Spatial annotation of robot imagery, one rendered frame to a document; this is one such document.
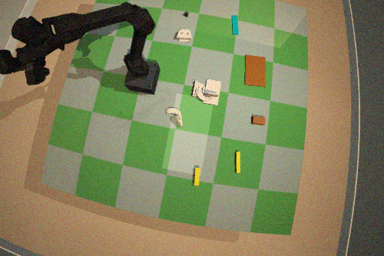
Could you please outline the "small orange-brown block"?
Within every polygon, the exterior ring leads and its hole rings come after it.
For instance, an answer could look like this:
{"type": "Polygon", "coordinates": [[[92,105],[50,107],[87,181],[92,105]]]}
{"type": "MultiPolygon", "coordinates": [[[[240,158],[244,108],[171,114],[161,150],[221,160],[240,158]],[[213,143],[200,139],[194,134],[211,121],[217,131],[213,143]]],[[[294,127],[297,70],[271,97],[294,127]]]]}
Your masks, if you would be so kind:
{"type": "Polygon", "coordinates": [[[252,124],[256,125],[265,125],[265,117],[260,117],[260,116],[253,116],[253,122],[252,124]]]}

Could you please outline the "orange rectangular block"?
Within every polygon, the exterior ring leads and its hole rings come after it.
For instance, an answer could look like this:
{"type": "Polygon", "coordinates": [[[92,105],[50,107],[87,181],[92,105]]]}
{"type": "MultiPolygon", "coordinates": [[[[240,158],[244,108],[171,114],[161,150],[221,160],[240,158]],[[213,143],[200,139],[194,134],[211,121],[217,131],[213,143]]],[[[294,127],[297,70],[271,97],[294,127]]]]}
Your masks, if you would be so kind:
{"type": "Polygon", "coordinates": [[[266,87],[266,57],[245,55],[245,85],[266,87]]]}

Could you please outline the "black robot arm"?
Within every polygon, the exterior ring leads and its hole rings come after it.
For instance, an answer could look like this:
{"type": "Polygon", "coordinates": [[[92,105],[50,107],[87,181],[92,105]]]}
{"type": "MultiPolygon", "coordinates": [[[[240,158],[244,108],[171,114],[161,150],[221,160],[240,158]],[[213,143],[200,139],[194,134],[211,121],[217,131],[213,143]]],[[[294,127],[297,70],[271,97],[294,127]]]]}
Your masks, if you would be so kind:
{"type": "MultiPolygon", "coordinates": [[[[146,8],[129,2],[84,15],[72,12],[43,18],[43,24],[31,16],[19,18],[12,26],[12,37],[34,47],[38,55],[45,57],[58,48],[64,51],[65,44],[82,38],[86,32],[125,21],[133,25],[134,36],[130,54],[124,55],[123,61],[133,77],[146,79],[149,66],[141,55],[147,35],[153,32],[156,24],[146,8]],[[51,25],[54,26],[55,34],[51,25]]],[[[22,71],[25,70],[27,85],[38,85],[50,74],[49,69],[41,65],[43,61],[44,59],[20,67],[22,71]]]]}

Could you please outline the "teal rectangular bar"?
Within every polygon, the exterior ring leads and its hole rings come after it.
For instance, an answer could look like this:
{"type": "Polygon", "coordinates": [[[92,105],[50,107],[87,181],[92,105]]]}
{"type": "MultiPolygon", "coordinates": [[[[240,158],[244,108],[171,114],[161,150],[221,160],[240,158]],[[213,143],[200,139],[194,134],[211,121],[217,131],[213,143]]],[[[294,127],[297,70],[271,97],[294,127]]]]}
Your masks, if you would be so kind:
{"type": "Polygon", "coordinates": [[[232,32],[233,35],[239,35],[237,15],[232,15],[232,32]]]}

